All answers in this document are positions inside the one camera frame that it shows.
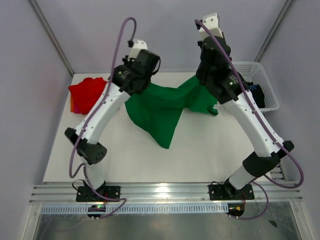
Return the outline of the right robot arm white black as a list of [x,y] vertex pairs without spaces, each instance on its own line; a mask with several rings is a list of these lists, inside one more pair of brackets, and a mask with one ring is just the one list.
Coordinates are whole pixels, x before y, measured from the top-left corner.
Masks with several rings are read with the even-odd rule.
[[233,72],[228,60],[218,50],[221,46],[230,55],[231,49],[226,41],[221,37],[212,39],[207,36],[197,44],[201,49],[196,71],[199,83],[235,117],[254,149],[224,182],[225,195],[236,199],[252,180],[273,170],[286,152],[293,150],[294,144],[275,133],[259,109],[251,109],[248,100],[254,98],[248,84],[240,73]]

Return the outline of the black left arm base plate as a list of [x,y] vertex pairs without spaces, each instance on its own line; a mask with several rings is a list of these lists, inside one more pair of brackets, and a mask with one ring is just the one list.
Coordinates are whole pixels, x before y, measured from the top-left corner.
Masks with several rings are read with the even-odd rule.
[[[96,190],[100,195],[109,199],[119,199],[121,194],[120,186],[103,185]],[[88,186],[80,186],[77,189],[76,202],[104,202],[106,199],[96,195]]]

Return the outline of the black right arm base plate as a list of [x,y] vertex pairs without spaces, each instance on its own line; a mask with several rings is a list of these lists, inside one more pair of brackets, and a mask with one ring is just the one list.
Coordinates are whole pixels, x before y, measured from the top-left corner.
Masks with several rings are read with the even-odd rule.
[[208,185],[208,194],[211,201],[254,200],[255,195],[251,184],[241,189],[235,189],[228,181],[211,182]]

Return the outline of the green t shirt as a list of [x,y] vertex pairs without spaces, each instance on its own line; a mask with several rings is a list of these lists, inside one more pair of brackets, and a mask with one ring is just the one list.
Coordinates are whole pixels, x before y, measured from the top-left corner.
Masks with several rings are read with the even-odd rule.
[[132,95],[125,109],[136,126],[149,133],[160,147],[169,149],[184,109],[217,116],[217,104],[217,99],[192,76],[178,87],[152,83],[142,94]]

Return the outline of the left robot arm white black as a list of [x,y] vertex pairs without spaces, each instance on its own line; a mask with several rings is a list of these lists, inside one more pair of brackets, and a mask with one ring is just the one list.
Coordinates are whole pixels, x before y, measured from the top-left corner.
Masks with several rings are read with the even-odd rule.
[[105,195],[105,180],[100,162],[107,154],[107,148],[100,137],[109,121],[119,108],[134,94],[141,94],[151,83],[161,64],[157,54],[138,50],[137,56],[125,57],[123,64],[114,67],[102,94],[84,120],[76,127],[68,127],[64,134],[72,143],[69,167],[73,166],[75,155],[82,159],[87,195],[94,201]]

